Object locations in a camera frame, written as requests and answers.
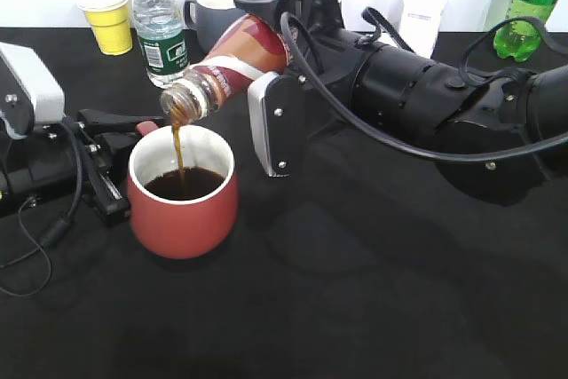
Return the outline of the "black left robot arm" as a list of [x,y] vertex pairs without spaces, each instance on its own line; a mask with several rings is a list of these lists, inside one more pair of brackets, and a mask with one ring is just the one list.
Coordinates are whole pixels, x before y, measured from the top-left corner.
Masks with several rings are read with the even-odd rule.
[[[127,220],[130,204],[119,189],[128,174],[130,152],[141,139],[136,126],[159,126],[162,116],[110,114],[82,109],[68,124],[83,158],[81,200],[95,209],[107,226]],[[55,124],[40,125],[14,139],[1,121],[1,215],[15,212],[28,197],[47,202],[76,189],[76,162],[69,136]]]

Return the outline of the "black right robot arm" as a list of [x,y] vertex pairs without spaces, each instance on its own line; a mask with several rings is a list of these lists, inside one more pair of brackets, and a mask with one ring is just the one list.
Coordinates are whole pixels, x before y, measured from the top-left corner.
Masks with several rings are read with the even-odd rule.
[[301,164],[304,111],[434,162],[463,193],[500,205],[567,174],[567,70],[482,73],[346,30],[337,0],[234,0],[284,38],[296,59],[248,88],[258,160],[273,177]]

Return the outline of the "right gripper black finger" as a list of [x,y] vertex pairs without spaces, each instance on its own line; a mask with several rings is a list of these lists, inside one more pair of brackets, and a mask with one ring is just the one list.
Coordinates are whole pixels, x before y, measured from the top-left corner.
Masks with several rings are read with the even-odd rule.
[[247,14],[265,22],[275,33],[281,33],[280,17],[289,12],[300,18],[303,0],[233,0],[234,5]]

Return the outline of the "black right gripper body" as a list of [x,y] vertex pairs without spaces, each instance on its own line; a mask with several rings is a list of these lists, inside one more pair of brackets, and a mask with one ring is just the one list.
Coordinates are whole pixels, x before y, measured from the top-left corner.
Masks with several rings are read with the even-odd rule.
[[324,129],[348,123],[370,138],[384,139],[383,130],[364,122],[347,106],[361,69],[379,47],[372,39],[344,29],[338,0],[303,0],[300,18],[283,12],[280,27],[292,60],[279,75],[299,82],[305,109],[319,109]]

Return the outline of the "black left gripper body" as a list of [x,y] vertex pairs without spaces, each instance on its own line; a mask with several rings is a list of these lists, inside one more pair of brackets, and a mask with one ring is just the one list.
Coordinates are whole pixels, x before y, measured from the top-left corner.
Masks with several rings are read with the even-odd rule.
[[107,187],[95,164],[95,153],[99,149],[95,136],[98,134],[89,134],[81,122],[69,116],[59,125],[66,132],[67,140],[51,145],[42,160],[40,171],[45,195],[55,198],[75,192],[76,180],[80,178],[82,197],[105,225],[126,221],[130,216],[130,203],[117,187]]

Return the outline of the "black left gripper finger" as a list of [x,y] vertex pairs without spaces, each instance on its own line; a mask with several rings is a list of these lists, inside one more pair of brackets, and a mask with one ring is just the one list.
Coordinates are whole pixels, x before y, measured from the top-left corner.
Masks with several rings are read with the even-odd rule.
[[130,153],[141,139],[137,131],[104,132],[95,136],[95,164],[108,188],[118,187],[128,174]]
[[76,120],[84,125],[84,129],[89,134],[134,132],[138,124],[147,121],[153,122],[158,126],[165,124],[165,118],[162,116],[111,114],[94,109],[79,110]]

